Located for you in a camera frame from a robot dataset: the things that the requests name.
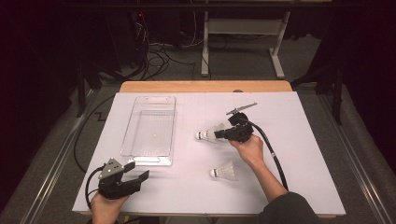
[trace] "gray floor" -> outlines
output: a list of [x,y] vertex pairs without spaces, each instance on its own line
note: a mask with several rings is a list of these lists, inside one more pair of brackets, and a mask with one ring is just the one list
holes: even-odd
[[[276,79],[275,70],[267,53],[267,49],[274,43],[275,39],[272,37],[257,40],[229,38],[225,49],[212,49],[210,51],[211,79]],[[318,44],[319,40],[310,36],[297,41],[285,40],[282,43],[279,59],[287,81],[293,81],[305,74]],[[224,40],[222,37],[211,36],[209,45],[214,48],[221,48],[224,46]],[[208,77],[200,76],[200,46],[182,49],[167,47],[166,50],[174,60],[183,63],[196,63],[196,65],[193,69],[190,64],[170,62],[167,70],[154,79],[208,79]],[[160,63],[156,60],[159,59],[154,59],[151,62]],[[149,71],[152,74],[156,69],[156,67],[151,66]],[[313,87],[313,84],[304,84],[296,88],[295,91],[299,94],[308,121],[346,209],[345,216],[331,219],[323,218],[323,223],[392,223],[389,218],[396,221],[394,212],[389,214],[389,217],[384,216],[386,211],[388,213],[396,211],[395,174],[389,169],[371,136],[365,130],[364,124],[347,94],[347,89],[343,91],[341,110],[343,125],[337,126],[334,125],[327,109],[327,99],[331,96],[315,95]],[[102,103],[107,97],[117,92],[119,88],[120,83],[106,81],[100,91],[89,96],[89,99],[92,99],[90,109]],[[38,201],[42,202],[43,206],[38,206],[38,208],[42,209],[33,209],[37,216],[23,223],[86,223],[89,219],[71,211],[84,174],[76,166],[73,152],[62,153],[61,151],[64,145],[70,143],[67,141],[68,135],[76,128],[76,122],[81,121],[81,119],[76,119],[78,111],[77,93],[73,92],[70,98],[73,101],[72,106],[59,118],[42,148],[35,155],[29,170],[12,195],[6,209],[2,212],[0,223],[21,223],[32,204],[37,202],[36,196],[42,195],[39,192],[43,183],[49,183],[49,181],[46,182],[46,178],[49,172],[53,170],[51,168],[54,162],[60,160],[59,155],[64,156],[64,164],[59,166],[59,176],[52,179],[50,182],[52,185],[46,187],[46,189],[49,189],[49,194],[46,194],[49,197],[39,198]],[[99,106],[96,112],[102,112],[102,117],[105,117],[110,107],[111,100]],[[81,165],[85,168],[88,167],[91,155],[105,125],[103,121],[98,120],[98,116],[98,114],[92,114],[78,139],[77,156]],[[353,149],[362,164],[363,170],[354,168],[356,162],[350,159],[346,147]],[[369,182],[359,181],[362,176],[364,177],[363,180],[368,177]],[[371,191],[366,189],[365,183],[371,183],[375,192],[377,192],[383,205],[379,209],[380,211],[375,211],[378,207],[377,202],[372,203],[371,200],[367,200],[368,198],[375,198],[375,195],[370,195]]]

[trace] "badminton shuttlecock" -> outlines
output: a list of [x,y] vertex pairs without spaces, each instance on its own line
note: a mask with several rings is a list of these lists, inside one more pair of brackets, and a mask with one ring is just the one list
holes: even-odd
[[235,174],[233,172],[233,162],[229,161],[219,168],[211,170],[210,176],[228,180],[236,180]]
[[206,131],[201,131],[201,132],[196,133],[195,138],[198,140],[206,140],[209,142],[216,143],[218,138],[216,138],[215,132],[224,130],[224,129],[225,129],[224,123],[220,123],[216,126],[211,127],[210,129],[208,129]]

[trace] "clear plastic container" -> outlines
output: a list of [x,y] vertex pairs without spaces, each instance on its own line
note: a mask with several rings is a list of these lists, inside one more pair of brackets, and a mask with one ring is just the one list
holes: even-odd
[[136,97],[121,156],[136,165],[171,165],[176,98]]

